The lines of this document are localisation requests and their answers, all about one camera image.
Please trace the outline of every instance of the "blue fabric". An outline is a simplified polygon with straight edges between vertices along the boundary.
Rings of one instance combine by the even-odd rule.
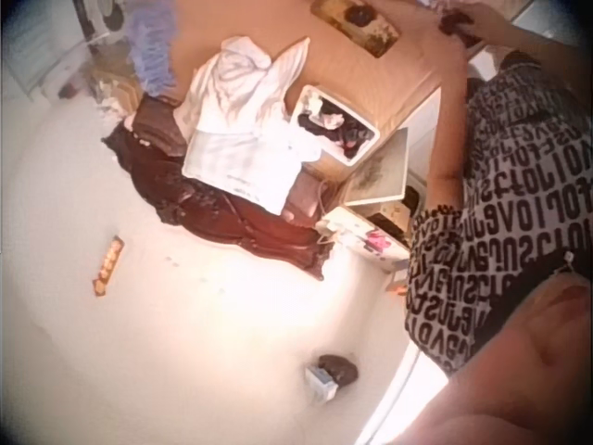
[[[171,0],[129,0],[126,36],[136,75],[145,92],[161,95],[175,85],[170,43],[177,31]]]

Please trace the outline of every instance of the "person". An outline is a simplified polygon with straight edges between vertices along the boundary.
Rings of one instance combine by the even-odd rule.
[[[406,329],[449,382],[396,443],[572,443],[591,418],[590,59],[455,8],[464,32],[514,51],[476,83],[437,20],[420,41],[441,96]]]

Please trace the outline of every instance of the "hand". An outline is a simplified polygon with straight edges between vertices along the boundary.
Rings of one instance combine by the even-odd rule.
[[[472,20],[472,24],[459,24],[458,28],[491,45],[510,46],[509,39],[514,26],[491,6],[483,3],[455,2],[453,9]]]
[[[428,28],[420,39],[426,61],[440,75],[443,82],[466,84],[467,56],[459,37],[445,35],[436,26]]]

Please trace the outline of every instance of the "brown blanket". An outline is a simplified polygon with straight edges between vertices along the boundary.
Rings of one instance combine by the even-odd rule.
[[[272,215],[245,199],[182,176],[183,157],[172,158],[143,146],[121,122],[103,142],[132,176],[140,196],[161,221],[182,225],[192,234],[236,244],[263,258],[287,261],[322,280],[332,244],[317,244],[319,234]]]

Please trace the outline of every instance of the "white towel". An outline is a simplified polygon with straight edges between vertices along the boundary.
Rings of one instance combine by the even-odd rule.
[[[191,137],[184,176],[281,214],[301,163],[321,156],[314,136],[289,125],[284,105],[308,48],[305,39],[272,63],[248,37],[222,43],[174,112]]]

